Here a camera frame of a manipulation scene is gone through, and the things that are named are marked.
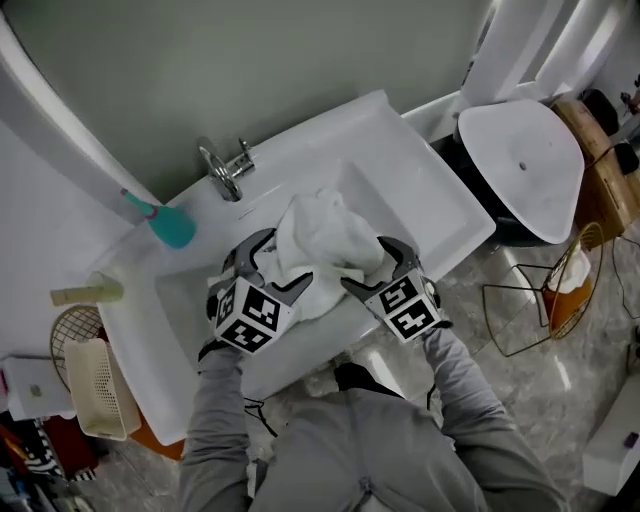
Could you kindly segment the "person's left forearm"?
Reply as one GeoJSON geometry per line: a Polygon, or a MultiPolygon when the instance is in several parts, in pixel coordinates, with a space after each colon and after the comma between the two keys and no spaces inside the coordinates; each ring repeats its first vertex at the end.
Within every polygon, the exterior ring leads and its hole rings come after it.
{"type": "Polygon", "coordinates": [[[241,353],[212,342],[199,354],[199,385],[180,461],[180,512],[245,512],[249,506],[241,353]]]}

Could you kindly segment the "cream plastic laundry basket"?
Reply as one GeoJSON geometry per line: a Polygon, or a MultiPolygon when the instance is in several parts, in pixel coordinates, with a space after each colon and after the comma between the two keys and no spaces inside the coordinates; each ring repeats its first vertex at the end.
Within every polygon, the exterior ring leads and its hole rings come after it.
{"type": "Polygon", "coordinates": [[[137,403],[109,343],[101,338],[65,344],[67,382],[82,432],[126,441],[141,427],[137,403]]]}

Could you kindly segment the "chrome faucet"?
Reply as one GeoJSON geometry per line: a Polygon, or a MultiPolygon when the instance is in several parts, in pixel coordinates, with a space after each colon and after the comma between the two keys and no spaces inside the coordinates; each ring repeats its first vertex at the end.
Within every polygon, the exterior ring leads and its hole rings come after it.
{"type": "Polygon", "coordinates": [[[212,141],[201,136],[196,141],[198,163],[221,197],[228,202],[239,202],[243,193],[239,187],[240,178],[255,170],[255,163],[251,156],[251,146],[242,139],[238,139],[241,154],[230,163],[225,163],[217,155],[212,141]]]}

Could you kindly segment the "black white striped blanket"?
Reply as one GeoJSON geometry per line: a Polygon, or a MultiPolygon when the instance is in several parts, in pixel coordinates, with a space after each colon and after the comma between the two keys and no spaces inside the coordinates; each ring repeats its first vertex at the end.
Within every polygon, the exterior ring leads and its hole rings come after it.
{"type": "Polygon", "coordinates": [[[35,424],[37,433],[36,441],[25,447],[27,458],[24,461],[26,468],[39,475],[59,477],[67,482],[95,481],[96,473],[91,468],[66,472],[58,460],[50,440],[41,424],[35,424]]]}

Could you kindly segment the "person's right forearm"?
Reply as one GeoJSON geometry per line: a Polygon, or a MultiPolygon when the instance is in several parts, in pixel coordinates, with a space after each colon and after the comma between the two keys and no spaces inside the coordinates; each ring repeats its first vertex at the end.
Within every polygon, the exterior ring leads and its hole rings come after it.
{"type": "Polygon", "coordinates": [[[518,431],[465,344],[449,328],[423,336],[440,392],[442,434],[457,469],[444,477],[462,512],[569,512],[544,465],[518,431]]]}

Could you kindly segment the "white water dispenser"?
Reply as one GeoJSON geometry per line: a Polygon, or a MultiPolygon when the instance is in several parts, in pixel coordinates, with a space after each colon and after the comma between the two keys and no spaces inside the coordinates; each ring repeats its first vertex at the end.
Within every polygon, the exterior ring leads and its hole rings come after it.
{"type": "Polygon", "coordinates": [[[0,385],[14,421],[76,416],[71,394],[50,359],[7,357],[0,362],[0,385]]]}

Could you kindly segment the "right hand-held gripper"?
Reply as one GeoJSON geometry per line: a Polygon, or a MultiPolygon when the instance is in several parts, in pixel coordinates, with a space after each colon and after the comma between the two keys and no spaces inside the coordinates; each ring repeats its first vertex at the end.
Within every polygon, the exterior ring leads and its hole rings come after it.
{"type": "Polygon", "coordinates": [[[394,260],[391,281],[366,285],[349,277],[341,286],[356,297],[401,343],[408,343],[448,322],[435,286],[424,274],[419,257],[407,243],[390,236],[378,236],[384,251],[394,260]]]}

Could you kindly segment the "pale green cup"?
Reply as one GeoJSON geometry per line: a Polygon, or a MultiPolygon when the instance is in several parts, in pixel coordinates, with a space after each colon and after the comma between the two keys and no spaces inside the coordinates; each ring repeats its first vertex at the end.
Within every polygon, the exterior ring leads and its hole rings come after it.
{"type": "Polygon", "coordinates": [[[115,302],[124,296],[124,287],[121,283],[98,271],[89,276],[87,284],[93,289],[94,303],[115,302]]]}

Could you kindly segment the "black bag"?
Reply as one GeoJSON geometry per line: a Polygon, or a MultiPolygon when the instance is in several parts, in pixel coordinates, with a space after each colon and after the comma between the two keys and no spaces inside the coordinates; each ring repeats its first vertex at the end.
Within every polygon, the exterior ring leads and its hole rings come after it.
{"type": "Polygon", "coordinates": [[[624,176],[640,168],[640,157],[629,142],[620,142],[613,147],[620,170],[624,176]]]}
{"type": "Polygon", "coordinates": [[[612,136],[619,131],[620,124],[617,111],[601,90],[586,89],[581,95],[581,101],[607,136],[612,136]]]}

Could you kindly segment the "person's black trouser leg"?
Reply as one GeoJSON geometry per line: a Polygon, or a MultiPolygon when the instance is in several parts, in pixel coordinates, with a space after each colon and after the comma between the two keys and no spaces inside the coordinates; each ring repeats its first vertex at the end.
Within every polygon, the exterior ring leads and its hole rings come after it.
{"type": "Polygon", "coordinates": [[[400,394],[377,382],[364,366],[353,362],[338,365],[334,378],[340,391],[362,389],[402,399],[400,394]]]}

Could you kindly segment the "cardboard box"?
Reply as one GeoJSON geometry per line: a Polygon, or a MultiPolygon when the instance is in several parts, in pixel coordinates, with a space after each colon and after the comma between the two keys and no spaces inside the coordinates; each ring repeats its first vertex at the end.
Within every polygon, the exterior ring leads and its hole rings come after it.
{"type": "Polygon", "coordinates": [[[574,220],[579,229],[597,223],[608,242],[640,216],[640,206],[610,149],[583,174],[574,220]]]}
{"type": "Polygon", "coordinates": [[[555,101],[551,110],[565,123],[577,140],[586,168],[594,165],[609,151],[609,136],[583,102],[555,101]]]}

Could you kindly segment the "person's grey hoodie torso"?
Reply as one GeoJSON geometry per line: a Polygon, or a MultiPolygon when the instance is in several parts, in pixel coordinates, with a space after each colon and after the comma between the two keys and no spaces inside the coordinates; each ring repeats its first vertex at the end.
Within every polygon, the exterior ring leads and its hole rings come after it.
{"type": "Polygon", "coordinates": [[[300,405],[274,444],[252,512],[488,512],[431,414],[364,390],[300,405]]]}

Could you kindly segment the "cream cloth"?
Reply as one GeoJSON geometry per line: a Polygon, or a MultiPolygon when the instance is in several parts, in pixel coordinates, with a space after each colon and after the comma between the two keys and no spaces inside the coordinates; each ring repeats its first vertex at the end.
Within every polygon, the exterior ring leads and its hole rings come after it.
{"type": "Polygon", "coordinates": [[[577,242],[552,270],[547,288],[552,292],[569,294],[585,283],[590,271],[587,254],[582,244],[577,242]]]}

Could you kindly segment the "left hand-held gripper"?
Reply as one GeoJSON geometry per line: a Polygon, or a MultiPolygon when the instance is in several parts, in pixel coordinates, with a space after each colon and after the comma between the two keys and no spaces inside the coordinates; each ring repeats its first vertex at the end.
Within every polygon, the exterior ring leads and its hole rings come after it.
{"type": "Polygon", "coordinates": [[[284,286],[265,284],[255,262],[276,235],[276,228],[258,230],[232,250],[234,276],[213,284],[208,291],[207,316],[214,339],[247,355],[254,355],[275,343],[290,327],[293,304],[311,285],[313,273],[306,272],[284,286]]]}

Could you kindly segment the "white low cabinet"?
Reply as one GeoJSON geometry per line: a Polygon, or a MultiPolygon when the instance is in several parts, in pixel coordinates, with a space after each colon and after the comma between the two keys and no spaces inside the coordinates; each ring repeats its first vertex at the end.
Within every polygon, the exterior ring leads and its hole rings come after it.
{"type": "Polygon", "coordinates": [[[630,432],[640,434],[640,405],[620,394],[583,452],[585,487],[609,496],[620,492],[640,462],[640,439],[632,449],[623,445],[630,432]]]}

